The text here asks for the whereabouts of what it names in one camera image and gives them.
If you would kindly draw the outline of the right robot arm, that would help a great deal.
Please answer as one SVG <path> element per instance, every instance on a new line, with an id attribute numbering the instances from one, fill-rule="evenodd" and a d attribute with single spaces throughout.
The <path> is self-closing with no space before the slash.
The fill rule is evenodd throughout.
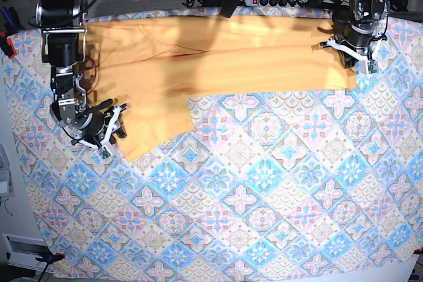
<path id="1" fill-rule="evenodd" d="M 87 102 L 88 92 L 81 81 L 86 58 L 85 16 L 92 5 L 90 0 L 38 0 L 34 27 L 41 31 L 42 62 L 51 67 L 51 116 L 62 129 L 79 131 L 71 139 L 73 144 L 89 147 L 105 160 L 114 154 L 112 137 L 126 137 L 120 114 L 127 106 L 114 106 L 112 99 L 96 106 Z"/>

